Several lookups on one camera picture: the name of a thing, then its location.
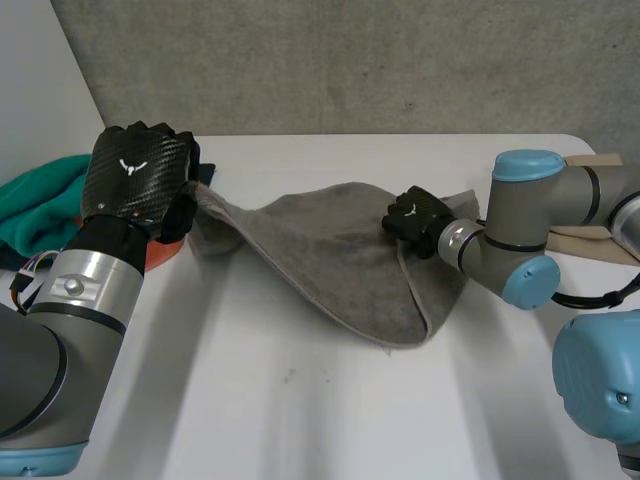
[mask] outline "white table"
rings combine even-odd
[[[218,165],[212,188],[242,207],[358,180],[394,193],[474,188],[484,214],[501,151],[592,153],[565,135],[198,141]],[[554,257],[578,294],[635,274]],[[431,341],[391,351],[318,313],[248,248],[196,260],[185,247],[148,275],[69,478],[622,480],[615,447],[575,427],[555,393],[551,345],[573,315],[523,312],[470,282]]]

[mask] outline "towel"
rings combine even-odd
[[[231,205],[204,185],[189,236],[197,254],[232,251],[243,240],[328,317],[377,343],[416,346],[445,322],[466,277],[437,255],[422,260],[380,224],[396,196],[364,183],[285,195],[258,210]],[[472,191],[444,199],[478,216]]]
[[[0,247],[24,257],[58,250],[78,231],[90,155],[64,157],[0,187]]]

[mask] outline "light blue joint cap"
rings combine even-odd
[[[551,257],[538,255],[511,273],[502,290],[502,298],[522,310],[530,310],[551,300],[559,284],[558,264]]]
[[[88,443],[56,448],[0,449],[0,478],[66,475],[78,466]]]
[[[493,179],[500,182],[529,182],[562,171],[564,159],[547,150],[509,150],[496,158]]]
[[[640,443],[640,310],[578,315],[553,346],[564,409],[586,433]]]

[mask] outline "white wall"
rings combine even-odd
[[[104,124],[47,0],[0,0],[0,184],[89,153]]]

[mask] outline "teal cloth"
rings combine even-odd
[[[0,187],[0,246],[25,257],[63,248],[78,231],[90,158],[60,158]]]

